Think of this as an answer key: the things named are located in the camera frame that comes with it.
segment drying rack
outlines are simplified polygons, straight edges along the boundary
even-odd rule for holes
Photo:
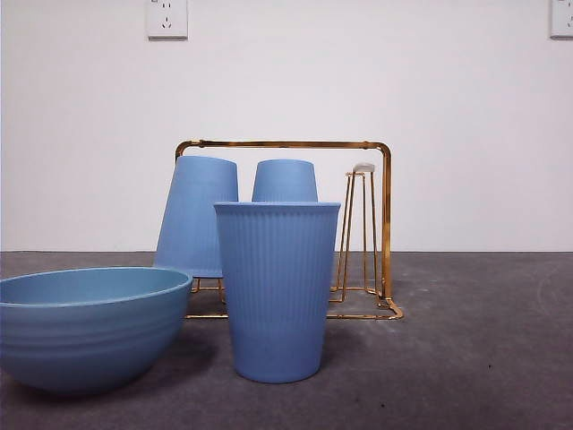
[[[381,199],[381,282],[376,282],[378,273],[375,274],[374,296],[375,305],[380,310],[390,311],[391,314],[329,314],[328,318],[354,319],[354,320],[397,320],[404,316],[392,300],[392,272],[390,265],[390,179],[391,179],[391,154],[387,145],[381,142],[290,142],[290,141],[253,141],[253,142],[215,142],[215,141],[185,141],[175,149],[175,161],[184,154],[187,148],[296,148],[296,149],[346,149],[346,150],[378,150],[382,156],[382,199]],[[193,292],[203,289],[218,290],[219,297],[224,303],[222,296],[223,286],[221,279],[217,279],[217,287],[201,287],[201,278],[196,279],[196,287]],[[188,314],[186,319],[193,318],[227,318],[227,314]]]

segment white cap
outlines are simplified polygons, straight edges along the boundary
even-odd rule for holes
[[[358,163],[352,169],[353,172],[373,172],[376,170],[376,166],[371,163]]]

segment metal wire frame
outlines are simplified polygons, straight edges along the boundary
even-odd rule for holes
[[[293,142],[293,141],[250,141],[250,142],[216,142],[216,141],[185,141],[175,149],[175,161],[184,154],[187,148],[297,148],[297,149],[355,149],[378,150],[382,156],[382,229],[381,229],[381,286],[376,286],[376,305],[387,309],[392,314],[329,314],[332,319],[358,320],[396,320],[404,313],[392,299],[392,272],[390,265],[390,191],[391,191],[391,153],[389,147],[382,142]],[[351,179],[351,199],[354,196],[355,175]],[[227,318],[227,314],[189,314],[192,318]]]
[[[199,291],[205,291],[205,290],[216,290],[218,292],[218,299],[221,301],[222,304],[225,304],[225,289],[223,288],[223,281],[222,278],[214,278],[215,280],[217,280],[217,286],[216,287],[202,287],[201,286],[201,281],[205,280],[205,279],[213,279],[213,278],[194,278],[193,279],[193,283],[191,285],[191,292],[192,293],[198,293]]]
[[[362,287],[349,287],[347,285],[347,263],[348,255],[350,253],[350,227],[352,223],[352,208],[354,206],[354,185],[355,177],[362,178],[362,260],[363,260],[363,286]],[[372,248],[373,248],[373,268],[374,268],[374,288],[368,288],[368,265],[367,265],[367,252],[366,252],[366,174],[364,172],[348,172],[346,173],[346,196],[344,203],[344,220],[342,225],[342,234],[340,238],[340,251],[338,253],[338,266],[337,266],[337,282],[330,292],[335,293],[342,290],[339,298],[331,298],[331,303],[342,303],[346,299],[347,291],[363,290],[368,294],[378,296],[378,251],[376,248],[376,205],[374,200],[374,172],[370,172],[370,188],[371,188],[371,206],[372,206]],[[340,274],[342,273],[342,285],[340,285]]]

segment white wall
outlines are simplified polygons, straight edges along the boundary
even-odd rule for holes
[[[3,1],[4,250],[154,249],[190,138],[382,140],[394,250],[573,250],[573,41],[548,2],[190,0],[185,42],[147,41],[144,3]],[[214,153],[248,199],[268,154]],[[303,154],[322,199],[366,153]]]

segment blue cup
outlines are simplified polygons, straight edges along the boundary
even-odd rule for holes
[[[214,202],[236,202],[236,164],[212,157],[177,159],[154,266],[196,278],[222,276]]]
[[[314,165],[301,159],[267,159],[257,166],[253,202],[317,202]]]
[[[235,370],[263,383],[316,373],[339,203],[217,203]]]

